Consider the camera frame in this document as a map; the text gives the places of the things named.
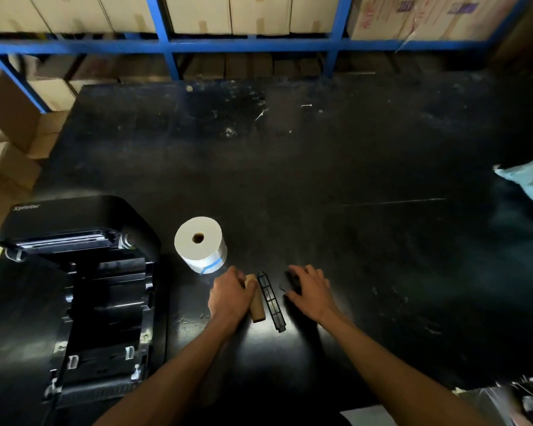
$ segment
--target black table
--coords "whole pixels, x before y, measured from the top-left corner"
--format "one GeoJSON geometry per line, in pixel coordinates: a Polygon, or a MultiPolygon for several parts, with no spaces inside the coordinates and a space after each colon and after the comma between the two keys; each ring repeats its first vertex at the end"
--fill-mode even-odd
{"type": "MultiPolygon", "coordinates": [[[[197,275],[173,246],[205,215],[227,265],[264,270],[275,288],[288,264],[321,267],[361,329],[450,389],[533,377],[533,203],[492,170],[533,159],[533,79],[186,85],[84,88],[36,186],[36,199],[121,196],[160,236],[162,360],[208,321],[219,273],[197,275]]],[[[287,330],[244,323],[200,402],[266,391],[374,403],[331,337],[276,291],[287,330]]]]}

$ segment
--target white paper roll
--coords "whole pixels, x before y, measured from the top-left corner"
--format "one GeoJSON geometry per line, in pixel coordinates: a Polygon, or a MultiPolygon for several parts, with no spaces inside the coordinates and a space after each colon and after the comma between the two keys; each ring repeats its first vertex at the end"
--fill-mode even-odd
{"type": "Polygon", "coordinates": [[[218,270],[227,259],[223,232],[213,218],[195,217],[176,232],[174,246],[185,263],[199,274],[218,270]]]}

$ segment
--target blue metal shelf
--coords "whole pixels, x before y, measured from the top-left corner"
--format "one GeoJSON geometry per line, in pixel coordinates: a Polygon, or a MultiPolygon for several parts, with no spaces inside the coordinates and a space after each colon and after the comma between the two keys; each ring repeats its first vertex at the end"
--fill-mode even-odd
{"type": "Polygon", "coordinates": [[[350,40],[343,37],[352,0],[340,0],[332,32],[325,38],[182,38],[168,28],[166,10],[159,0],[147,0],[157,39],[142,40],[126,33],[125,40],[0,40],[0,69],[4,70],[42,112],[49,108],[7,60],[7,54],[163,54],[172,79],[179,74],[174,53],[194,52],[327,52],[324,75],[331,76],[341,50],[478,50],[487,51],[509,29],[529,0],[520,0],[488,41],[350,40]]]}

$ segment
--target forearm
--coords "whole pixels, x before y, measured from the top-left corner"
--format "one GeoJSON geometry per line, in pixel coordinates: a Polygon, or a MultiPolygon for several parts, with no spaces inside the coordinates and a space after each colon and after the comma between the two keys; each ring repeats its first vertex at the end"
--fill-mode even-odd
{"type": "Polygon", "coordinates": [[[399,426],[487,425],[452,392],[392,355],[345,316],[330,314],[322,326],[399,426]]]}
{"type": "Polygon", "coordinates": [[[167,426],[178,423],[228,334],[224,323],[210,321],[175,358],[109,409],[95,425],[167,426]]]}

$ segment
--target paper roll core hole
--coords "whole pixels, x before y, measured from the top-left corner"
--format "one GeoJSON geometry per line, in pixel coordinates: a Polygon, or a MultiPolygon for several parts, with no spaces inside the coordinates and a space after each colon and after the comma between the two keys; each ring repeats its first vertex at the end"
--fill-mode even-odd
{"type": "Polygon", "coordinates": [[[193,243],[202,243],[203,242],[203,233],[202,232],[197,232],[193,237],[192,237],[192,241],[193,243]]]}

